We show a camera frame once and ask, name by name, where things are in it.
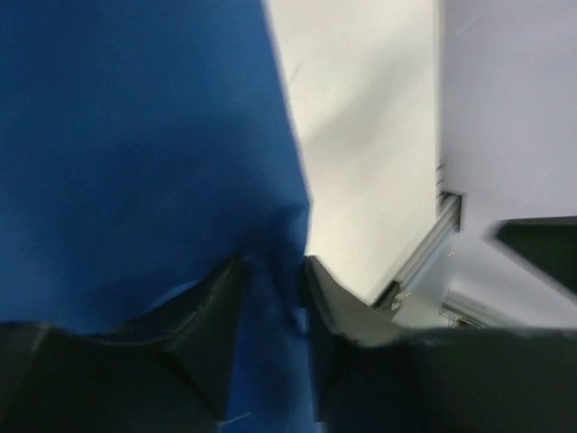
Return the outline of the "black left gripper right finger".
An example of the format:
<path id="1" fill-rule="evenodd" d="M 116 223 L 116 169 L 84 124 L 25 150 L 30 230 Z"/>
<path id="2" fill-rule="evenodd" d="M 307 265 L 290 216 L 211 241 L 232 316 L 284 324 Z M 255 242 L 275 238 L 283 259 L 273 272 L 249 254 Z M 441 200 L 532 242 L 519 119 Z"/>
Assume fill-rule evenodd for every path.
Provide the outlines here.
<path id="1" fill-rule="evenodd" d="M 324 431 L 575 431 L 574 331 L 402 327 L 315 257 L 301 289 Z"/>

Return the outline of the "blue surgical drape cloth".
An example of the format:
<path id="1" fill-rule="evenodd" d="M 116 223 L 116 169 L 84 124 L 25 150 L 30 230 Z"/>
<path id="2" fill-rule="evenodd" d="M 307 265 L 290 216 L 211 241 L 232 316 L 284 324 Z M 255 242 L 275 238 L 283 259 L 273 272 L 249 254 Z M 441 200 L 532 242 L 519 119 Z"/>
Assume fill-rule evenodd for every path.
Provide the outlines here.
<path id="1" fill-rule="evenodd" d="M 309 202 L 260 1 L 1 4 L 1 319 L 110 331 L 249 265 L 227 432 L 315 432 Z"/>

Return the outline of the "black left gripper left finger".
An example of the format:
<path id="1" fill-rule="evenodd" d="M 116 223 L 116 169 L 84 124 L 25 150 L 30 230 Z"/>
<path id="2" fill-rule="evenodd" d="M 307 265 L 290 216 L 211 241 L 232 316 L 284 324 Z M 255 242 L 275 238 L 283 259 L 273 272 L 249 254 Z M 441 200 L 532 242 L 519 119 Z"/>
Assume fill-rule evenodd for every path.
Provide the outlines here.
<path id="1" fill-rule="evenodd" d="M 104 334 L 1 327 L 4 432 L 216 432 L 224 421 L 244 294 L 237 256 Z"/>

